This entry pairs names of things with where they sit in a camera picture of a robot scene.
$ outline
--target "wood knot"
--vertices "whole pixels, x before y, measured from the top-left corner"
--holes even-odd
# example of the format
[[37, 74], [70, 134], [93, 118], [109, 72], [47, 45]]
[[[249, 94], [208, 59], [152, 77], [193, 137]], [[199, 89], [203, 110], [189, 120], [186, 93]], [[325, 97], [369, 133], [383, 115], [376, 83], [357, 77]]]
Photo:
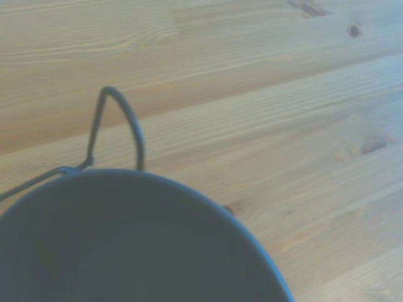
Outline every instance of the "wood knot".
[[231, 215], [235, 216], [234, 210], [230, 206], [223, 206]]
[[386, 147], [386, 140], [383, 137], [371, 137], [365, 142], [361, 151], [362, 154], [367, 154], [384, 147]]
[[351, 25], [347, 28], [347, 33], [351, 38], [358, 38], [362, 36], [362, 30], [356, 25]]

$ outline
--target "wooden tabletop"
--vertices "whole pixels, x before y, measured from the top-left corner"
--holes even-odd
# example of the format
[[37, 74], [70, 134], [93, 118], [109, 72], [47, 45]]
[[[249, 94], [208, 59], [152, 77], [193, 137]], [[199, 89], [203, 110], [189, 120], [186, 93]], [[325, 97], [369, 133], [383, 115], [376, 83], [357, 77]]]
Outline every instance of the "wooden tabletop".
[[[230, 207], [297, 301], [403, 301], [402, 16], [401, 0], [1, 1], [0, 191], [80, 163], [112, 85], [147, 170]], [[130, 168], [107, 110], [96, 167]]]

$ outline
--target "metal handle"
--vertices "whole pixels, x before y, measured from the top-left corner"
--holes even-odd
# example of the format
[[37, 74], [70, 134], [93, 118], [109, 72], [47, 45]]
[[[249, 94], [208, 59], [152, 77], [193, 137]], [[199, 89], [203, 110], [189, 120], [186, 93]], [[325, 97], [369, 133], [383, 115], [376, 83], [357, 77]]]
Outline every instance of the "metal handle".
[[43, 173], [39, 176], [36, 176], [35, 178], [27, 182], [24, 182], [23, 184], [20, 184], [19, 186], [16, 186], [9, 191], [0, 194], [0, 201], [9, 198], [10, 196], [17, 194], [25, 189], [28, 189], [29, 187], [32, 187], [54, 175], [60, 174], [64, 176], [68, 174], [75, 174], [81, 172], [85, 168], [92, 166], [95, 161], [94, 148], [96, 143], [96, 137], [98, 136], [98, 131], [101, 126], [102, 115], [105, 108], [106, 99], [108, 96], [111, 96], [118, 103], [120, 109], [122, 109], [123, 114], [126, 117], [128, 124], [130, 125], [130, 129], [132, 131], [133, 138], [135, 140], [135, 149], [137, 152], [135, 168], [138, 171], [144, 170], [145, 143], [140, 123], [136, 115], [134, 114], [132, 108], [130, 107], [129, 103], [123, 96], [123, 94], [114, 87], [106, 86], [101, 90], [99, 94], [93, 125], [91, 127], [91, 134], [89, 136], [86, 159], [76, 167], [58, 167], [46, 173]]

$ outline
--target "metal pot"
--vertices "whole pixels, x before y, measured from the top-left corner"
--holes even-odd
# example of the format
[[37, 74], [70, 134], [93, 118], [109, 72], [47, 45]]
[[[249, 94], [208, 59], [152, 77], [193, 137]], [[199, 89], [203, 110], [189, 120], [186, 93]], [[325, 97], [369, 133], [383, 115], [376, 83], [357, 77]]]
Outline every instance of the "metal pot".
[[[133, 130], [137, 171], [84, 171], [94, 161], [107, 96]], [[143, 167], [139, 123], [124, 97], [106, 87], [86, 160], [0, 195], [63, 174], [0, 217], [0, 301], [293, 301], [274, 263], [236, 218]]]

